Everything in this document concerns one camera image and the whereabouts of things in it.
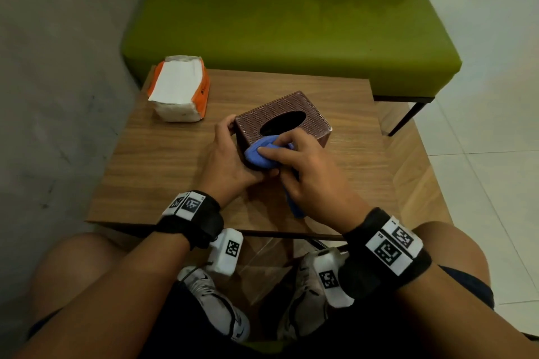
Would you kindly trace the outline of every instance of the concrete wall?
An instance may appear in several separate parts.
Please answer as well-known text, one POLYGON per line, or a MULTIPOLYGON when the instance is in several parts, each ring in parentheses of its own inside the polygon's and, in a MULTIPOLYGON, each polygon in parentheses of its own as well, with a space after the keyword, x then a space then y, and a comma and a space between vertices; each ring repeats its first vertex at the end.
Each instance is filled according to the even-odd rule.
POLYGON ((138 91, 121 60, 140 0, 0 0, 0 356, 44 252, 91 230, 95 185, 138 91))

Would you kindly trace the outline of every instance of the white sneaker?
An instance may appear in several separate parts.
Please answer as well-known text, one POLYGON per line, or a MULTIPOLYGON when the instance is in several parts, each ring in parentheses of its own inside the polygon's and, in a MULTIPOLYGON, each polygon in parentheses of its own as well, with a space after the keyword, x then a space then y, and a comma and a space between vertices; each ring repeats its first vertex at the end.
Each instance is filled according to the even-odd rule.
POLYGON ((246 341, 251 330, 247 316, 216 290, 215 283, 204 270, 195 268, 183 268, 178 274, 178 280, 182 281, 187 274, 195 270, 185 278, 184 283, 200 302, 211 324, 235 342, 246 341))
POLYGON ((300 262, 294 296, 277 328, 280 341, 309 335, 328 318, 327 299, 313 269, 315 256, 315 252, 309 253, 300 262))

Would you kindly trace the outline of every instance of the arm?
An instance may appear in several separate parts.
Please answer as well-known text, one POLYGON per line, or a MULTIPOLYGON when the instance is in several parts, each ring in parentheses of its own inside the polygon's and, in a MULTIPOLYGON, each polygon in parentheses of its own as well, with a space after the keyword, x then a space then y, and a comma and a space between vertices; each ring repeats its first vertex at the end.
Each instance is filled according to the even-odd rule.
MULTIPOLYGON (((371 206, 354 193, 342 171, 310 135, 300 129, 279 136, 275 145, 294 142, 297 151, 259 148, 277 160, 291 198, 314 220, 340 233, 364 221, 371 206), (299 172, 299 181, 290 167, 299 172)), ((448 358, 532 358, 539 348, 474 295, 432 264, 420 277, 396 291, 426 346, 448 358)))
MULTIPOLYGON (((229 116, 216 125, 212 151, 196 187, 222 208, 264 178, 241 163, 229 132, 233 119, 229 116)), ((150 234, 45 324, 16 357, 136 357, 189 250, 182 234, 150 234)))

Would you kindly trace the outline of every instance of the black wristband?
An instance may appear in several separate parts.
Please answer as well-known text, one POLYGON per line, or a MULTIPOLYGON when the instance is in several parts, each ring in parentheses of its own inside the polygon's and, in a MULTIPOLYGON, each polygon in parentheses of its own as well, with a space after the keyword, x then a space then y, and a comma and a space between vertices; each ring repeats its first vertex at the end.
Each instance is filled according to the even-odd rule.
POLYGON ((343 290, 353 298, 365 298, 374 290, 392 292, 420 276, 432 263, 421 239, 400 226, 397 220, 392 220, 396 222, 392 225, 392 233, 382 230, 391 219, 386 212, 375 208, 367 214, 363 224, 343 235, 348 242, 350 257, 339 269, 339 278, 343 290), (371 241, 380 246, 368 247, 371 241), (408 250, 414 241, 420 241, 421 249, 413 245, 414 249, 408 250), (380 250, 383 247, 390 253, 384 254, 384 250, 380 250), (408 259, 408 266, 399 272, 392 264, 401 256, 408 259))
POLYGON ((208 248, 223 231, 220 208, 219 203, 207 193, 199 190, 182 193, 163 213, 155 231, 181 233, 189 241, 191 249, 208 248))

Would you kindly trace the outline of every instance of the white tile floor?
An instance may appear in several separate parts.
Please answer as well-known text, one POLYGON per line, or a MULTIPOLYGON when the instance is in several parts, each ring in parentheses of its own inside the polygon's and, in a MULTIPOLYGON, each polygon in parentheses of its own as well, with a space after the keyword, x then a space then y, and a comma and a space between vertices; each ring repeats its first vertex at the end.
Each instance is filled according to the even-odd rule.
POLYGON ((463 65, 415 122, 497 312, 539 335, 539 0, 431 1, 463 65))

